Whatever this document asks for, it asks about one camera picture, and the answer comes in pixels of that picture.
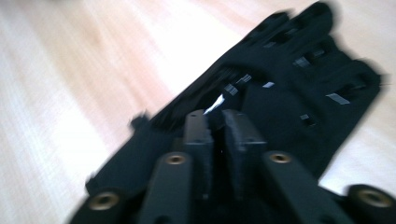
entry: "wooden surface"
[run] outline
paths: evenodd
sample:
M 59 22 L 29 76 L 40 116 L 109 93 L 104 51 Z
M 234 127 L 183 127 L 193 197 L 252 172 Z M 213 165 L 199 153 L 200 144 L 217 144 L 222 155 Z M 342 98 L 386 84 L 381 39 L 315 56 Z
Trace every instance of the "wooden surface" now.
M 0 223 L 65 223 L 84 183 L 271 13 L 313 1 L 0 0 Z M 382 95 L 320 184 L 396 195 L 396 2 L 335 2 L 345 49 L 375 61 Z

